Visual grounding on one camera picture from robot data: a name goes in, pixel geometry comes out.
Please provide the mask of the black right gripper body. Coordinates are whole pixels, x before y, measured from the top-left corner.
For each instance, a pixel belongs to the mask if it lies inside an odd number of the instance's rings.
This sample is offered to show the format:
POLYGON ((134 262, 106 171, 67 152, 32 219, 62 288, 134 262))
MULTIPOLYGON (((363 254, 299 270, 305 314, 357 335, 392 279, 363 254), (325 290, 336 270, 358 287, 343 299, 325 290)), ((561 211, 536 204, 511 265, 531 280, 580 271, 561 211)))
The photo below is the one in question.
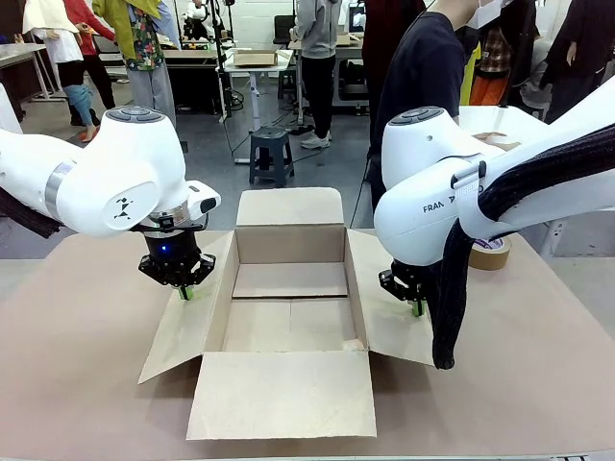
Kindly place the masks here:
POLYGON ((393 261, 390 268, 379 273, 381 288, 400 301, 421 303, 427 300, 423 284, 427 268, 393 261))

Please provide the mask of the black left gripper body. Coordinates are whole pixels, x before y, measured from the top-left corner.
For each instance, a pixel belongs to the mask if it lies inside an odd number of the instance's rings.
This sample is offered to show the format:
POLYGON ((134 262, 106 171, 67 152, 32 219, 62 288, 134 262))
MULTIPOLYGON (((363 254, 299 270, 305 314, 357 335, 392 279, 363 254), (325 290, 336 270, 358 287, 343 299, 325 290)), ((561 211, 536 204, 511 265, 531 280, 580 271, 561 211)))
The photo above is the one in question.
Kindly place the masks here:
POLYGON ((148 249, 138 270, 162 285, 187 289, 200 284, 214 270, 216 257, 204 254, 196 241, 196 233, 204 227, 157 230, 141 226, 148 249))

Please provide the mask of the person's left hand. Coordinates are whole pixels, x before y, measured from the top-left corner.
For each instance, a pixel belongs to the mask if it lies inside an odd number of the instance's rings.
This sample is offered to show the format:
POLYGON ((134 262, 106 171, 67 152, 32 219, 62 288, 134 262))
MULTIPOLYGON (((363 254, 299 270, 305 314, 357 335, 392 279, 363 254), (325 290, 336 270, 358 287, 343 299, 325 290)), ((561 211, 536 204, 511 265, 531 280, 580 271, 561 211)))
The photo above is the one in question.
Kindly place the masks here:
POLYGON ((474 138, 487 145, 495 146, 506 152, 521 145, 519 141, 515 141, 505 133, 500 132, 476 133, 474 134, 474 138))

